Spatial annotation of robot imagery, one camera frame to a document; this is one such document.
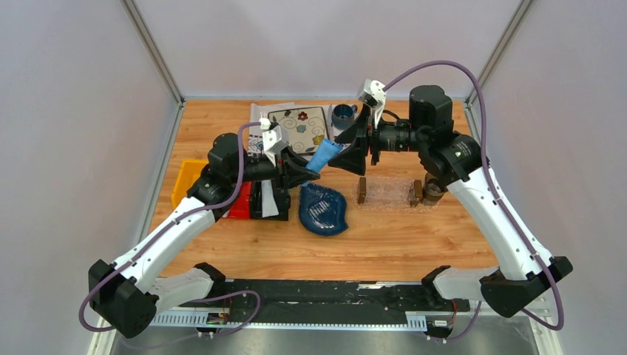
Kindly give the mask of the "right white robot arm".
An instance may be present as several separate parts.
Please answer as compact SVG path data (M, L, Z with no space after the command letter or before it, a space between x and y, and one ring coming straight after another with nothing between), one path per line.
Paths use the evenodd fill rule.
M356 121L337 138L344 149L330 166L364 175L382 152L416 152L432 182L452 194L487 239L498 264L492 268L442 266L422 280L423 303L433 310L451 299L482 301L502 317L526 310L551 286L572 272L567 257L555 256L524 225L484 166L476 139L455 130L453 102L436 85L421 85L409 94L409 116L382 119L387 92L379 81L366 80Z

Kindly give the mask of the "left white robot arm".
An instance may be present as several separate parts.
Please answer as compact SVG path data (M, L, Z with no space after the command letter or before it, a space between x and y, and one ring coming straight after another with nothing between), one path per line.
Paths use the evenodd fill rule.
M200 263L174 277L162 277L162 270L223 217L244 182L273 180L278 187L291 189L317 179L319 171L289 146L254 158L245 151L241 134L218 136L199 178L168 218L116 260L98 260L89 268L89 293L78 311L80 324L92 332L116 330L130 339L170 308L192 300L218 306L226 287L217 269Z

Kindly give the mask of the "blue toothpaste tube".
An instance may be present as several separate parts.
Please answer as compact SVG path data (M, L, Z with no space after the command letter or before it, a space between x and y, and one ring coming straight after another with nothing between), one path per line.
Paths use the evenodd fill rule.
M319 148L308 161L306 168L312 172L320 173L328 162L342 151L340 143L334 143L324 138Z

